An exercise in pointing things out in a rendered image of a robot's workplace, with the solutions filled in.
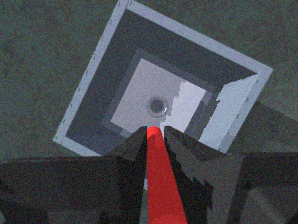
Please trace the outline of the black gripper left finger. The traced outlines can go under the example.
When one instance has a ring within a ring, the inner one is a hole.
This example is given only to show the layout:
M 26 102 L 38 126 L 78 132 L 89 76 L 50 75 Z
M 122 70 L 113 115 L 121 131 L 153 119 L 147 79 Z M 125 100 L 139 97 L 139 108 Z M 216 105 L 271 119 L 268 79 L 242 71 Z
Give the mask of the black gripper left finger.
M 110 224 L 139 224 L 147 126 L 104 156 L 27 157 L 0 162 L 0 209 L 13 213 L 103 209 Z

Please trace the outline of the grey-blue open box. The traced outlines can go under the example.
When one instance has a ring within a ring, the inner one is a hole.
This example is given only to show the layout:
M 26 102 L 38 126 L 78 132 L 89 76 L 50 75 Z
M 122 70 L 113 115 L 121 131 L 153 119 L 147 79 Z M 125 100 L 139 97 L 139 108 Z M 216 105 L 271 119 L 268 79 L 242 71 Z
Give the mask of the grey-blue open box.
M 206 90 L 184 134 L 225 154 L 274 70 L 119 0 L 53 141 L 82 156 L 104 156 L 132 135 L 110 121 L 141 58 Z

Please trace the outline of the grey square plate with hole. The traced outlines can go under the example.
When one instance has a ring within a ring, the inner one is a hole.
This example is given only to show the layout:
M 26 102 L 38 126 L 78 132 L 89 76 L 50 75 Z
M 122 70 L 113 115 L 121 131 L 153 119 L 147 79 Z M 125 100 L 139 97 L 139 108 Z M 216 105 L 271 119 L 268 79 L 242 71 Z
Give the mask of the grey square plate with hole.
M 141 126 L 164 126 L 184 133 L 206 90 L 141 58 L 110 122 L 134 133 Z M 155 112 L 154 101 L 162 103 Z

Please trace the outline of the red peg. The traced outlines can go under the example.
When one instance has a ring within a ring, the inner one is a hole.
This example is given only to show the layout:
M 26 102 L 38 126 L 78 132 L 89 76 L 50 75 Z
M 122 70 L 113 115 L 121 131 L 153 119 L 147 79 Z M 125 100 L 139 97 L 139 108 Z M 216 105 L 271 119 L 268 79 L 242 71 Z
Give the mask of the red peg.
M 147 130 L 148 224 L 188 224 L 160 128 Z

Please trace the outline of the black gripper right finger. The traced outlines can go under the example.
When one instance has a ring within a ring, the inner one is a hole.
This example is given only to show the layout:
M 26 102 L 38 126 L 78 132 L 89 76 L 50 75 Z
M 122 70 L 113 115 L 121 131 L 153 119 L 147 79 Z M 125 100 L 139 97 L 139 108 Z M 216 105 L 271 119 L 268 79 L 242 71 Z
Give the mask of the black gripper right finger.
M 298 186 L 298 152 L 227 155 L 171 126 L 164 142 L 188 224 L 239 224 L 251 188 Z

